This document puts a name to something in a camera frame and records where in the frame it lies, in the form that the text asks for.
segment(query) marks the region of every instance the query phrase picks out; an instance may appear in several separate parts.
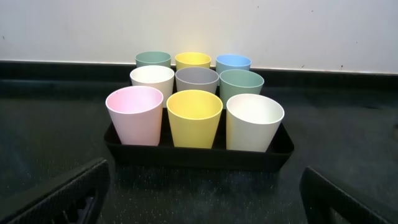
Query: plastic cup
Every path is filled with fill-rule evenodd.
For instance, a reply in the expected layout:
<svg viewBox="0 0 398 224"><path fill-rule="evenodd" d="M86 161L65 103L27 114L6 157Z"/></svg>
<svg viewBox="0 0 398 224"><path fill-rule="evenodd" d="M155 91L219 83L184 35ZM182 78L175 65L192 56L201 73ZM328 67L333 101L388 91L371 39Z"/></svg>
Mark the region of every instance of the plastic cup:
<svg viewBox="0 0 398 224"><path fill-rule="evenodd" d="M174 93L167 100L174 146L211 149L222 109L221 100L207 91Z"/></svg>
<svg viewBox="0 0 398 224"><path fill-rule="evenodd" d="M111 93L105 105L122 144L157 146L163 94L149 86L129 86Z"/></svg>
<svg viewBox="0 0 398 224"><path fill-rule="evenodd" d="M172 57L165 52L143 52L136 55L137 67L160 65L170 68Z"/></svg>
<svg viewBox="0 0 398 224"><path fill-rule="evenodd" d="M210 68L211 57L198 52L180 53L175 56L177 70L188 67Z"/></svg>
<svg viewBox="0 0 398 224"><path fill-rule="evenodd" d="M250 71L232 69L220 74L220 98L224 108L226 102L234 95L242 93L260 94L264 79Z"/></svg>
<svg viewBox="0 0 398 224"><path fill-rule="evenodd" d="M261 95L240 94L227 102L226 148L265 152L285 116L283 107Z"/></svg>
<svg viewBox="0 0 398 224"><path fill-rule="evenodd" d="M221 72L231 69L249 70L250 65L251 60L242 55L219 55L216 59L216 72L221 74Z"/></svg>
<svg viewBox="0 0 398 224"><path fill-rule="evenodd" d="M203 90L215 94L218 74L209 68L183 68L175 73L177 91Z"/></svg>
<svg viewBox="0 0 398 224"><path fill-rule="evenodd" d="M151 86L163 94L163 107L166 108L167 99L173 93L174 71L160 65L148 65L134 69L130 73L133 86Z"/></svg>

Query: teal cup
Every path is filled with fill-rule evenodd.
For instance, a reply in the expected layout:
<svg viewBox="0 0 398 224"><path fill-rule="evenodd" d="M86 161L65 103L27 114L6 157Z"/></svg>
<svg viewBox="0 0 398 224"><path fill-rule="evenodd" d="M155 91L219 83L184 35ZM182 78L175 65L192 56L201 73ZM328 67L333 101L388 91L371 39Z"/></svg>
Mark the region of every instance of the teal cup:
<svg viewBox="0 0 398 224"><path fill-rule="evenodd" d="M220 74L220 98L226 108L226 102L234 95L243 93L260 94L264 79L257 73L232 69Z"/></svg>
<svg viewBox="0 0 398 224"><path fill-rule="evenodd" d="M242 55L224 54L219 55L216 59L216 72L221 72L230 69L249 70L251 60Z"/></svg>
<svg viewBox="0 0 398 224"><path fill-rule="evenodd" d="M161 65L170 68L171 61L172 57L165 52L143 52L136 56L137 67Z"/></svg>

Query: countertop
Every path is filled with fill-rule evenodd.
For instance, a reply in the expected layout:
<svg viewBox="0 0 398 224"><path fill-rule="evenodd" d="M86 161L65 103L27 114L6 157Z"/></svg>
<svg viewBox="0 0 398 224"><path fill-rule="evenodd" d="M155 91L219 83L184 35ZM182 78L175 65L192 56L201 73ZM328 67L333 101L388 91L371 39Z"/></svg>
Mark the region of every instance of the countertop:
<svg viewBox="0 0 398 224"><path fill-rule="evenodd" d="M306 166L398 209L396 91L264 87L295 145L279 172L265 173L117 164L103 141L104 100L128 83L79 85L86 91L0 91L0 200L103 157L111 185L98 223L306 223Z"/></svg>

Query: wall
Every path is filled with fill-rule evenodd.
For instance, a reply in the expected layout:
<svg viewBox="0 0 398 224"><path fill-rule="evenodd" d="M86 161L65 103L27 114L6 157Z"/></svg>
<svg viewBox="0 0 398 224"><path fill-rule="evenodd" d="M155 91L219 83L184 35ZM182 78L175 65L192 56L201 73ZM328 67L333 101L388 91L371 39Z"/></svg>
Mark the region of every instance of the wall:
<svg viewBox="0 0 398 224"><path fill-rule="evenodd" d="M398 73L396 0L1 0L0 60L134 63L148 50L252 67Z"/></svg>

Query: green cup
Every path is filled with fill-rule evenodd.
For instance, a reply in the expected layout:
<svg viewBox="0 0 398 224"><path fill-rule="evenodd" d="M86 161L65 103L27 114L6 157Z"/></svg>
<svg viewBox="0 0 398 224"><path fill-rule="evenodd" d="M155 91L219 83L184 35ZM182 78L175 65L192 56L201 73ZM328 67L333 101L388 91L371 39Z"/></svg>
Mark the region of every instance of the green cup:
<svg viewBox="0 0 398 224"><path fill-rule="evenodd" d="M136 56L137 68L146 65L161 65L170 68L171 61L172 57L165 52L143 52Z"/></svg>
<svg viewBox="0 0 398 224"><path fill-rule="evenodd" d="M254 72L240 69L225 70L220 74L220 98L226 102L234 95L242 93L260 94L264 79Z"/></svg>

